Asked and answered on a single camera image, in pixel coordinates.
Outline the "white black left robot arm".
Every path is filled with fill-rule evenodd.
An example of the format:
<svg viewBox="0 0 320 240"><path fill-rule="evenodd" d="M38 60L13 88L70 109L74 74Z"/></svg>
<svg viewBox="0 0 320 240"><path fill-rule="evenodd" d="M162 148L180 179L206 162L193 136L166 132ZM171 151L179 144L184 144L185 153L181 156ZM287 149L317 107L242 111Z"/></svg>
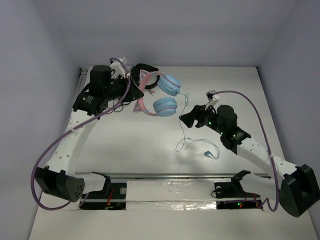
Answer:
<svg viewBox="0 0 320 240"><path fill-rule="evenodd" d="M112 112L122 102L132 102L143 97L135 85L131 72L118 61L111 65L95 65L88 72L90 80L78 93L65 133L56 139L36 161L30 179L31 193L36 203L48 211L54 207L41 203L35 184L44 194L75 203L83 194L95 192L100 197L111 193L110 178L99 172L94 187L87 179L75 177L77 161L85 142L98 121Z"/></svg>

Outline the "pink blue cat-ear headphones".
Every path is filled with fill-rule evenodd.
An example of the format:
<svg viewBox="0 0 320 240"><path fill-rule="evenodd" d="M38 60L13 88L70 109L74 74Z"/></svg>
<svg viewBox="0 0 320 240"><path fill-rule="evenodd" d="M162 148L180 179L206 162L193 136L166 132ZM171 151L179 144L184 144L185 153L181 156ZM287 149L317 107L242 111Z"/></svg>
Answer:
<svg viewBox="0 0 320 240"><path fill-rule="evenodd" d="M142 69L139 72L138 88L143 92L147 83L152 78L156 77L159 77L157 86L168 96L159 98L153 103L152 106L155 113L148 111L144 103L144 97L138 98L133 107L133 113L144 113L151 117L170 117L176 113L178 103L174 97L180 94L181 82L175 79L172 75L159 71L148 72Z"/></svg>

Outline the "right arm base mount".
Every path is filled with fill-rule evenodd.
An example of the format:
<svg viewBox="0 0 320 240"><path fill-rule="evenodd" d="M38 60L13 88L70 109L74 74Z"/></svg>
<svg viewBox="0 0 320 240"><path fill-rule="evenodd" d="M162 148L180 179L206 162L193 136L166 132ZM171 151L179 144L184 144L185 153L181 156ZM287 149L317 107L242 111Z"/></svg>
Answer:
<svg viewBox="0 0 320 240"><path fill-rule="evenodd" d="M229 182L217 182L211 197L217 200L218 210L261 209L261 197L258 194L245 192L240 180L250 171L242 170L235 174Z"/></svg>

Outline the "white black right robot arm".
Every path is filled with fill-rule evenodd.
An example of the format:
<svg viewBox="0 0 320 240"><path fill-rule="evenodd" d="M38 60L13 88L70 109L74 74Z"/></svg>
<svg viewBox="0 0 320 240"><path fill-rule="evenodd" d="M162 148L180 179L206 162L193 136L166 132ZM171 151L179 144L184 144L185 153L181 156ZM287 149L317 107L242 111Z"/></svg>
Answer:
<svg viewBox="0 0 320 240"><path fill-rule="evenodd" d="M289 215L300 217L320 200L320 188L313 169L298 166L271 154L237 123L238 116L229 105L217 109L196 105L179 119L188 127L208 127L220 134L222 145L251 162L269 177L242 170L231 179L231 192L238 197L254 193L280 205Z"/></svg>

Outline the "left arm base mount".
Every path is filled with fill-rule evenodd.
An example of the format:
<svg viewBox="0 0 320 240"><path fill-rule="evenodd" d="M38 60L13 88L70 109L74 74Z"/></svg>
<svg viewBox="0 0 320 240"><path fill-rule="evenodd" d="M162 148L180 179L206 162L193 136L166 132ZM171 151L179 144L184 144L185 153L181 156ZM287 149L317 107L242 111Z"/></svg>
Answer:
<svg viewBox="0 0 320 240"><path fill-rule="evenodd" d="M87 188L80 198L81 210L125 210L127 183L113 181L107 174L92 172L85 179Z"/></svg>

